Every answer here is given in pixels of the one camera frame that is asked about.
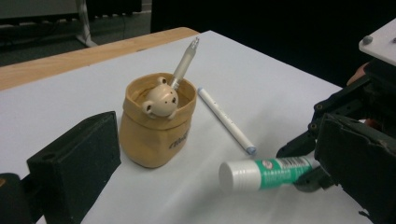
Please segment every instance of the glue stick cap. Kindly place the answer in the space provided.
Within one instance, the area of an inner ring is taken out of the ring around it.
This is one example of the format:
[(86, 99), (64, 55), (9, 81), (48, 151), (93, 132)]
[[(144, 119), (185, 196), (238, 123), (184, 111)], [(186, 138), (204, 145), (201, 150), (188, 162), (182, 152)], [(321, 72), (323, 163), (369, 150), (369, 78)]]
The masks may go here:
[(256, 191), (262, 176), (255, 161), (227, 161), (219, 168), (220, 187), (225, 193)]

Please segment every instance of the wooden desk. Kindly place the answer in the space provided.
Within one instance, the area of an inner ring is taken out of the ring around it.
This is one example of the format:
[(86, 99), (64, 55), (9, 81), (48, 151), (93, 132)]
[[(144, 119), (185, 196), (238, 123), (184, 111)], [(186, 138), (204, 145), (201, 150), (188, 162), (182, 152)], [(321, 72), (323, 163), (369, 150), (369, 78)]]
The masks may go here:
[(0, 67), (0, 91), (197, 34), (192, 29), (181, 27)]

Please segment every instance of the bear figurine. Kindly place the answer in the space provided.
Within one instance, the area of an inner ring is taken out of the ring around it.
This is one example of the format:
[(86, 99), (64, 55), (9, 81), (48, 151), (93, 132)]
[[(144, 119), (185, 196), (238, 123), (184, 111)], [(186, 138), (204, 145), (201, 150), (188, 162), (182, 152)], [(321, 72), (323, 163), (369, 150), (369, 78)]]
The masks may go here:
[(157, 80), (158, 86), (148, 93), (146, 101), (142, 104), (142, 110), (152, 119), (157, 116), (173, 119), (177, 112), (177, 92), (167, 84), (164, 77), (159, 77)]

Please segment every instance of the white pen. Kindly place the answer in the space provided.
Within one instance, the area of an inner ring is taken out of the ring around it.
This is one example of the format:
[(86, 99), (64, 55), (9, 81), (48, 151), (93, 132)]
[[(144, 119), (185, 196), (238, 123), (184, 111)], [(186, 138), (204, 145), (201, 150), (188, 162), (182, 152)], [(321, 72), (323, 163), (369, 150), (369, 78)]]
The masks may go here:
[(221, 120), (227, 130), (233, 135), (238, 143), (244, 148), (249, 155), (256, 154), (256, 147), (247, 139), (247, 137), (239, 130), (235, 123), (227, 116), (220, 106), (213, 100), (213, 98), (203, 88), (198, 88), (198, 95), (210, 107), (215, 115)]
[(178, 89), (178, 83), (181, 79), (183, 79), (186, 74), (187, 68), (191, 63), (192, 58), (195, 55), (199, 43), (199, 38), (195, 37), (195, 39), (190, 43), (189, 47), (184, 52), (183, 58), (181, 58), (180, 63), (178, 64), (174, 76), (172, 78), (171, 83), (169, 84), (175, 91)]

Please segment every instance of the metal stand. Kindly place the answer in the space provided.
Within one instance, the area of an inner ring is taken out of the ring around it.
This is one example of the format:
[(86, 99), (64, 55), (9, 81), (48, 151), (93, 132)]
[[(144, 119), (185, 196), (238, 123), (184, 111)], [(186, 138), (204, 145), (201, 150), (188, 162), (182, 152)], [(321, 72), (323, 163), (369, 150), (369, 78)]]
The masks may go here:
[(90, 22), (88, 20), (87, 4), (85, 0), (76, 0), (79, 20), (82, 23), (82, 32), (76, 38), (85, 46), (91, 48), (98, 46), (91, 40)]

